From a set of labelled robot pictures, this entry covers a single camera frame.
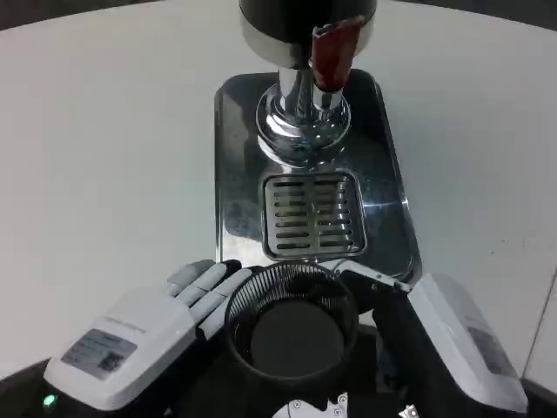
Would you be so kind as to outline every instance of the green led light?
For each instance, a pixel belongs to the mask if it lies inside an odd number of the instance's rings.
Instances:
[[[54,408],[57,399],[58,397],[55,394],[47,394],[43,399],[43,407]]]

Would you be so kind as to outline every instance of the robotic hand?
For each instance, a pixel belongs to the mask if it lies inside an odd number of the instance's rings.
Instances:
[[[197,359],[207,351],[224,324],[228,298],[251,275],[236,260],[202,260],[163,286],[124,295],[50,359],[44,373],[49,401],[43,407],[62,411],[67,404],[74,414],[78,408],[80,416],[103,416],[138,404],[169,369],[183,368],[174,367],[179,358]]]

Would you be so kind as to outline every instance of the white table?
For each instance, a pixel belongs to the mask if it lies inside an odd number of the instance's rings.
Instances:
[[[213,95],[272,71],[228,0],[0,32],[0,378],[127,289],[215,253]],[[557,34],[380,5],[385,95],[425,268],[471,291],[522,373],[557,265]]]

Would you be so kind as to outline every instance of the metal base plate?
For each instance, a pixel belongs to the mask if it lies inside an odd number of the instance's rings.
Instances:
[[[385,108],[373,78],[352,70],[344,90],[352,111],[344,148],[330,163],[305,169],[269,158],[258,143],[258,101],[277,81],[276,73],[236,76],[215,97],[217,260],[237,259],[245,266],[272,263],[264,251],[262,185],[266,179],[341,171],[349,172],[359,185],[366,236],[365,251],[353,259],[403,281],[419,275],[418,246]],[[321,261],[338,256],[321,253],[300,258]]]

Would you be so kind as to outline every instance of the label sticker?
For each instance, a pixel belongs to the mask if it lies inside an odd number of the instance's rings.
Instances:
[[[62,357],[62,361],[101,381],[116,372],[138,346],[113,334],[91,329]]]

